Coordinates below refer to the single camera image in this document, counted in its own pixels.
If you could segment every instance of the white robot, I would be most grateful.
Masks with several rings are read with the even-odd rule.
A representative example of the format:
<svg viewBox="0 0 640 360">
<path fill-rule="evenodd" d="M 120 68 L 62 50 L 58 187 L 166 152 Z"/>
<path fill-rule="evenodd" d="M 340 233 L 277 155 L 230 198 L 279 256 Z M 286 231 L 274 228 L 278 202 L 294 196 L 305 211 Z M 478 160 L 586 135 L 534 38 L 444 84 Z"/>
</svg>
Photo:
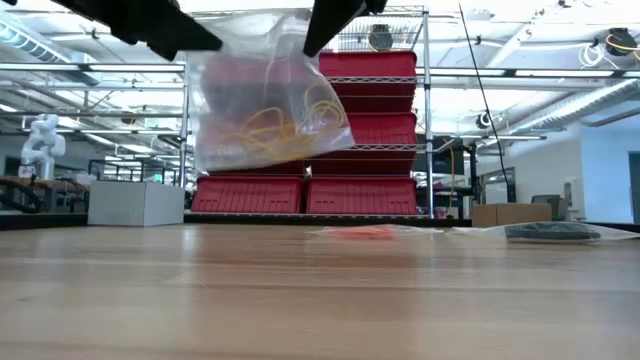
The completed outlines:
<svg viewBox="0 0 640 360">
<path fill-rule="evenodd" d="M 58 116 L 51 114 L 40 115 L 31 123 L 29 139 L 22 146 L 20 154 L 20 177 L 38 175 L 42 180 L 53 179 L 54 156 L 62 156 L 66 151 L 66 142 L 62 135 L 58 135 L 57 126 Z"/>
</svg>

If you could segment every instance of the cardboard box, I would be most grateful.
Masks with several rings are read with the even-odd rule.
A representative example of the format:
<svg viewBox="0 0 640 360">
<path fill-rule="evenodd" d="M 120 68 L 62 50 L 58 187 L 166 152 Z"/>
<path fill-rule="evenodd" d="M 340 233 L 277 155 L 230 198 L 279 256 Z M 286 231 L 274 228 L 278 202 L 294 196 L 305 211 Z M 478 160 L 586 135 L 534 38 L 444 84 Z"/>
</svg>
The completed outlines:
<svg viewBox="0 0 640 360">
<path fill-rule="evenodd" d="M 549 204 L 475 205 L 471 215 L 473 227 L 491 227 L 525 222 L 551 221 Z"/>
<path fill-rule="evenodd" d="M 184 189 L 150 182 L 94 181 L 89 225 L 158 226 L 184 222 Z"/>
</svg>

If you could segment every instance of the plastic bag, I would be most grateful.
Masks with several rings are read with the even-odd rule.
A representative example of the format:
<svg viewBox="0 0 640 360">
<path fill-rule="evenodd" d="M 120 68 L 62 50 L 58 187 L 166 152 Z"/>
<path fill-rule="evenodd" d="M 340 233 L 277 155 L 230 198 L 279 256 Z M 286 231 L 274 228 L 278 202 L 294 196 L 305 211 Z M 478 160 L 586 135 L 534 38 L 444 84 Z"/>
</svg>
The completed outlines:
<svg viewBox="0 0 640 360">
<path fill-rule="evenodd" d="M 354 145 L 318 57 L 302 52 L 309 16 L 262 10 L 203 24 L 224 45 L 187 54 L 198 170 L 259 168 Z"/>
<path fill-rule="evenodd" d="M 506 239 L 510 243 L 592 244 L 600 241 L 626 240 L 640 234 L 578 222 L 548 221 L 491 228 L 454 228 L 449 236 Z"/>
<path fill-rule="evenodd" d="M 347 240 L 393 240 L 395 238 L 403 236 L 430 235 L 441 233 L 444 232 L 438 229 L 418 228 L 402 225 L 369 225 L 335 228 L 326 227 L 322 230 L 307 232 L 307 234 Z"/>
</svg>

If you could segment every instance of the white box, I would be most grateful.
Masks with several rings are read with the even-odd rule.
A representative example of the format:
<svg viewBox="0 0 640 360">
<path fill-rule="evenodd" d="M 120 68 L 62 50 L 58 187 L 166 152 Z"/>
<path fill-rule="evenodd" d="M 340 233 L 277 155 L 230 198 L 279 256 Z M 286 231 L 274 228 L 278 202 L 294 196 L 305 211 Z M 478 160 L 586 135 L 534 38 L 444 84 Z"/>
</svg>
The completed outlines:
<svg viewBox="0 0 640 360">
<path fill-rule="evenodd" d="M 184 189 L 152 182 L 94 181 L 89 225 L 158 226 L 184 222 Z"/>
</svg>

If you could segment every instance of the white wall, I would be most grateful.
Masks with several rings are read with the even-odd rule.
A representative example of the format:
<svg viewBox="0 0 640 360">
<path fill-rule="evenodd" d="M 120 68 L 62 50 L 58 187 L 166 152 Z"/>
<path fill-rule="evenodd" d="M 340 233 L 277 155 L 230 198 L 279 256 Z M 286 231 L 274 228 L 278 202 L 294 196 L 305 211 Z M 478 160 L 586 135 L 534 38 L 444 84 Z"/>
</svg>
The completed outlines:
<svg viewBox="0 0 640 360">
<path fill-rule="evenodd" d="M 566 131 L 546 136 L 546 140 L 515 142 L 506 149 L 505 168 L 515 167 L 516 198 L 519 203 L 530 203 L 534 195 L 564 197 L 564 183 L 571 182 L 571 217 L 582 218 L 585 216 L 585 207 L 580 126 L 572 124 Z M 497 157 L 480 159 L 479 175 L 496 170 L 500 170 Z"/>
<path fill-rule="evenodd" d="M 7 157 L 20 159 L 22 144 L 25 136 L 0 137 L 0 175 L 4 175 L 5 161 Z M 67 152 L 64 156 L 56 158 L 56 164 L 87 171 L 90 159 L 104 159 L 104 153 L 88 142 L 67 139 Z"/>
<path fill-rule="evenodd" d="M 640 123 L 640 117 L 625 122 Z M 587 219 L 633 223 L 629 152 L 640 151 L 640 127 L 607 125 L 582 129 Z"/>
</svg>

